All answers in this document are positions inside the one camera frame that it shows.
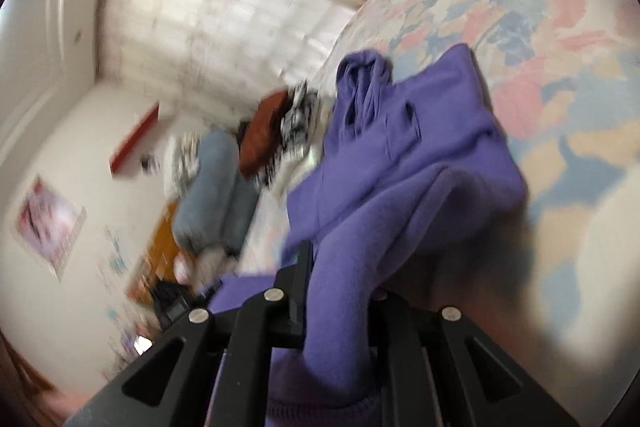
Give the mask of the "dark red folded garment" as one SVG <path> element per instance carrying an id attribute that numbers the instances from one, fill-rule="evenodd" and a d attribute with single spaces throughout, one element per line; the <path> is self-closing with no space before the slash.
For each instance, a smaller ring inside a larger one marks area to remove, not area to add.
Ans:
<path id="1" fill-rule="evenodd" d="M 282 143 L 281 120 L 292 107 L 288 90 L 272 92 L 260 101 L 240 144 L 239 170 L 254 178 L 276 155 Z"/>

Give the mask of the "purple zip hoodie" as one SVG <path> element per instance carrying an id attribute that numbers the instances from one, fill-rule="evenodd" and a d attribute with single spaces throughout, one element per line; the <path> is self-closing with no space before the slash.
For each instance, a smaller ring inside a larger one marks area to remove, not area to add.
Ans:
<path id="1" fill-rule="evenodd" d="M 270 426 L 375 426 L 374 292 L 415 254 L 476 235 L 526 184 L 468 46 L 401 81 L 373 50 L 343 58 L 322 161 L 288 194 L 283 259 L 314 247 L 300 350 L 271 359 Z"/>

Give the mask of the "red wall shelf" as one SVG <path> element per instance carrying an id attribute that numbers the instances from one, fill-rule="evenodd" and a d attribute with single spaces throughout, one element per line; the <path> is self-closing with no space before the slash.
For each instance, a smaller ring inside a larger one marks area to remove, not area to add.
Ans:
<path id="1" fill-rule="evenodd" d="M 110 167 L 112 176 L 117 176 L 120 173 L 122 166 L 125 165 L 129 156 L 139 145 L 139 142 L 157 124 L 159 119 L 160 103 L 155 102 L 149 110 L 137 120 L 134 127 L 132 127 L 130 132 L 125 136 L 125 139 L 115 148 L 114 153 L 108 161 L 108 167 Z"/>

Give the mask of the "pastel patchwork bed blanket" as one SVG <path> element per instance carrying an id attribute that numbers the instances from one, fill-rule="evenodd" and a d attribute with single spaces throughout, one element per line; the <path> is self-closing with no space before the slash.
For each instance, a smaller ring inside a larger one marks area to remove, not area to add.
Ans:
<path id="1" fill-rule="evenodd" d="M 311 79 L 375 48 L 396 79 L 452 44 L 473 51 L 525 176 L 522 225 L 439 262 L 459 303 L 523 364 L 586 372 L 639 360 L 637 0 L 370 0 Z"/>

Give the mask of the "orange wooden headboard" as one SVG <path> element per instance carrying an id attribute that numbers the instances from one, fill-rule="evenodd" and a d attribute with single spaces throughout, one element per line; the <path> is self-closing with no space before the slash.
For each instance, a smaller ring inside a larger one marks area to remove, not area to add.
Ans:
<path id="1" fill-rule="evenodd" d="M 175 261 L 180 248 L 172 234 L 172 220 L 177 206 L 176 200 L 165 205 L 149 244 L 134 267 L 125 295 L 137 305 L 152 307 L 151 291 L 157 282 L 177 282 Z"/>

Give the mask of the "black white patterned folded clothes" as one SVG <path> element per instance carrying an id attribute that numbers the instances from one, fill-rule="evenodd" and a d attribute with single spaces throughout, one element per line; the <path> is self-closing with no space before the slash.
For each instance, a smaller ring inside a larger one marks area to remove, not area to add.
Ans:
<path id="1" fill-rule="evenodd" d="M 288 94 L 292 106 L 280 119 L 281 144 L 255 176 L 257 186 L 278 194 L 283 193 L 310 152 L 322 105 L 318 91 L 306 81 L 297 83 Z"/>

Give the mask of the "framed wall picture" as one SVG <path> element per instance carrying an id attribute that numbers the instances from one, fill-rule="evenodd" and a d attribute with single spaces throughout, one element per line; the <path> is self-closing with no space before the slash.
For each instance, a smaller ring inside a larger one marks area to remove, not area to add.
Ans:
<path id="1" fill-rule="evenodd" d="M 37 176 L 18 210 L 15 231 L 59 281 L 86 216 L 84 207 L 74 205 Z"/>

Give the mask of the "blue grey rolled blanket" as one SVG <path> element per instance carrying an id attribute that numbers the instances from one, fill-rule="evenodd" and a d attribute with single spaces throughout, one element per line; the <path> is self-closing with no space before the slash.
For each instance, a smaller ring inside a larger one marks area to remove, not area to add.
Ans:
<path id="1" fill-rule="evenodd" d="M 202 136 L 198 144 L 200 170 L 180 197 L 172 219 L 177 245 L 194 256 L 222 247 L 232 255 L 242 251 L 259 192 L 239 170 L 239 147 L 224 128 Z"/>

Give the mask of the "white clothes on blanket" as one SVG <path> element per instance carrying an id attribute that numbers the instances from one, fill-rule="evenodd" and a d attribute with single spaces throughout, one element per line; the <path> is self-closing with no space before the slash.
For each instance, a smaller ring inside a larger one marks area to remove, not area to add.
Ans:
<path id="1" fill-rule="evenodd" d="M 172 134 L 163 155 L 163 189 L 168 200 L 175 200 L 186 194 L 200 170 L 198 146 L 200 136 L 194 132 Z"/>

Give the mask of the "pink white plush toy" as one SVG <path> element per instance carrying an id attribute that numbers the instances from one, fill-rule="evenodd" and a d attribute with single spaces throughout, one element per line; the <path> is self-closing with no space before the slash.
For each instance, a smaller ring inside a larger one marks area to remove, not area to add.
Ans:
<path id="1" fill-rule="evenodd" d="M 184 251 L 179 251 L 174 259 L 175 280 L 180 285 L 192 285 L 196 273 L 196 260 Z"/>

